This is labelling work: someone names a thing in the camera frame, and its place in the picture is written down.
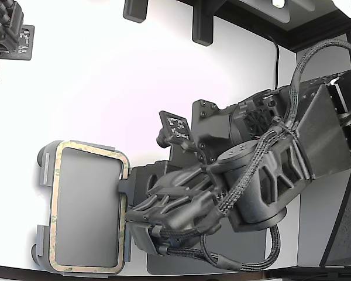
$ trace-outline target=white wall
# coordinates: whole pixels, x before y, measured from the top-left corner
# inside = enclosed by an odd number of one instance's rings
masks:
[[[156,144],[158,112],[191,122],[192,102],[220,108],[273,86],[275,48],[215,19],[210,47],[191,40],[192,8],[150,0],[147,20],[122,17],[124,0],[21,0],[36,26],[33,60],[0,61],[0,265],[36,269],[36,225],[48,224],[50,190],[38,184],[36,156],[62,139],[115,146],[133,166],[167,159]],[[295,54],[281,49],[280,85]],[[124,274],[143,274],[134,249]]]

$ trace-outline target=black robotic arm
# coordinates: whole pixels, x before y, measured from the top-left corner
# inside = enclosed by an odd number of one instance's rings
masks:
[[[220,110],[192,106],[187,121],[161,112],[157,143],[171,146],[170,161],[133,168],[119,188],[131,209],[127,226],[136,245],[153,255],[199,259],[236,271],[271,266],[280,253],[277,224],[286,205],[313,180],[351,168],[351,71],[300,83],[318,51],[351,44],[331,39],[311,48],[290,86],[259,92]],[[240,263],[210,253],[206,237],[228,217],[235,232],[270,229],[272,250],[260,263]],[[200,243],[201,250],[194,249]]]

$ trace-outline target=black stand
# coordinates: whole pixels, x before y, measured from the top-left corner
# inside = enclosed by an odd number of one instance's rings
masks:
[[[227,0],[196,0],[192,19],[192,41],[203,46],[213,43],[214,14]],[[125,0],[123,17],[142,23],[147,17],[148,0]]]

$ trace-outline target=black bracket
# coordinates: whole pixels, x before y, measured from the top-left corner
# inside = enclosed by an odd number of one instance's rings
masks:
[[[203,46],[213,43],[214,14],[226,0],[197,0],[192,19],[192,41]]]
[[[148,0],[125,0],[123,17],[133,22],[142,23],[147,17]]]
[[[192,19],[192,41],[203,46],[213,43],[214,14],[227,0],[196,0]],[[125,0],[123,17],[142,23],[147,17],[148,0]]]

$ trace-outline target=mounting plate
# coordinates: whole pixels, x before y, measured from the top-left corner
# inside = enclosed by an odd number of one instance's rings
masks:
[[[14,51],[0,53],[0,60],[31,60],[33,55],[35,26],[22,25],[19,46]]]

